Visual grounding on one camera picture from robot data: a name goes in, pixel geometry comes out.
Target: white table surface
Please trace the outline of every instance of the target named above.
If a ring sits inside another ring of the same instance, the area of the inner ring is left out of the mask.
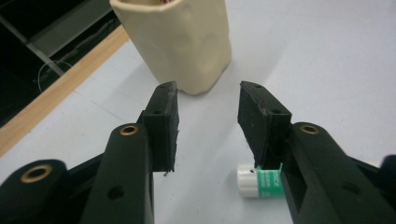
[[[284,199],[238,195],[236,166],[253,163],[236,120],[241,80],[266,87],[292,122],[327,129],[349,156],[379,165],[395,153],[395,0],[226,4],[232,62],[210,92],[178,95],[176,171],[155,175],[156,223],[291,223]],[[31,161],[72,168],[102,153],[158,84],[126,43],[0,159],[0,180]]]

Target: glue stick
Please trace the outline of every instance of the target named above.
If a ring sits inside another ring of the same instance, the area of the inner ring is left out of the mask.
[[[283,197],[279,170],[255,169],[252,165],[240,164],[237,168],[239,195],[244,198]]]

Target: beige cup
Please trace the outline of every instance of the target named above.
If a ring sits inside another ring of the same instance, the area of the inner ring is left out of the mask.
[[[189,94],[209,91],[231,60],[225,0],[110,0],[152,74]]]

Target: green label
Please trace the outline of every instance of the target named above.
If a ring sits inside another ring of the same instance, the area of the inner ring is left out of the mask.
[[[280,172],[282,166],[279,170],[262,170],[262,168],[257,167],[257,182],[259,184],[259,194],[260,197],[280,197],[284,195],[282,181],[280,180]]]

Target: white cap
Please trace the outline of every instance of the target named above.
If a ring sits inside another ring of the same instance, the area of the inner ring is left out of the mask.
[[[236,172],[239,195],[244,198],[259,198],[257,172],[254,166],[239,164]]]

